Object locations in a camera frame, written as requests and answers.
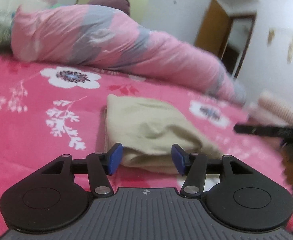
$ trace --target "doorway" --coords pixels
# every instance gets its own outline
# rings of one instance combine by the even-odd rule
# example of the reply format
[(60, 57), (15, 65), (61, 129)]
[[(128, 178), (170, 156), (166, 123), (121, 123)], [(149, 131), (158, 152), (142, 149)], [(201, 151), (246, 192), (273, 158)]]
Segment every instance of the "doorway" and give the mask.
[(221, 61), (233, 78), (237, 78), (250, 43), (256, 15), (231, 16), (221, 45)]
[(247, 52), (256, 14), (229, 16), (217, 0), (211, 0), (195, 46), (216, 55), (237, 78)]

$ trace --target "maroon sweater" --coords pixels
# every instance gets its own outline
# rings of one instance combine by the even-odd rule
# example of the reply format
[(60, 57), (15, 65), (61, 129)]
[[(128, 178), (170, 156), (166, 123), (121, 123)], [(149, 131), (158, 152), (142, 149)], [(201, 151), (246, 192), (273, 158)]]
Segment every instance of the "maroon sweater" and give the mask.
[(130, 16), (130, 2), (128, 0), (91, 0), (88, 4), (111, 7)]

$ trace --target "hand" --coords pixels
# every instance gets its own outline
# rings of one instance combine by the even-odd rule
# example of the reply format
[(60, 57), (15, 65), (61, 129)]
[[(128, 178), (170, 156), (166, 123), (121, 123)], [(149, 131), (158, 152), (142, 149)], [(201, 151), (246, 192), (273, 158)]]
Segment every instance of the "hand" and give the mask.
[(286, 176), (286, 182), (293, 185), (293, 161), (290, 161), (290, 157), (286, 152), (285, 147), (280, 150), (280, 153), (283, 157), (282, 164), (285, 167), (284, 175)]

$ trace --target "round black disc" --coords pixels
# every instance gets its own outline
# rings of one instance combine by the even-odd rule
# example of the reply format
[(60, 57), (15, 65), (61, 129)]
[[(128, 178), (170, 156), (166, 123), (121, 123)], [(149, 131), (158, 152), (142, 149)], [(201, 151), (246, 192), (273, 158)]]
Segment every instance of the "round black disc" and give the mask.
[(267, 231), (284, 225), (293, 212), (290, 193), (269, 179), (235, 175), (206, 195), (212, 215), (234, 229)]
[(10, 228), (46, 233), (65, 227), (84, 213), (88, 205), (85, 190), (69, 181), (48, 181), (21, 181), (3, 194), (0, 210)]

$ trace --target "metal screw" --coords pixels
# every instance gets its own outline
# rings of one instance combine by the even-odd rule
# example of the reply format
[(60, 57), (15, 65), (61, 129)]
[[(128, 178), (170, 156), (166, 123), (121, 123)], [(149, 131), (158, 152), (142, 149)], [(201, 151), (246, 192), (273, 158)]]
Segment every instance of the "metal screw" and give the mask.
[(195, 194), (199, 192), (199, 188), (196, 186), (186, 186), (183, 188), (183, 191), (188, 194)]
[(111, 189), (109, 187), (106, 186), (100, 186), (95, 188), (95, 193), (100, 194), (100, 195), (105, 195), (111, 192)]

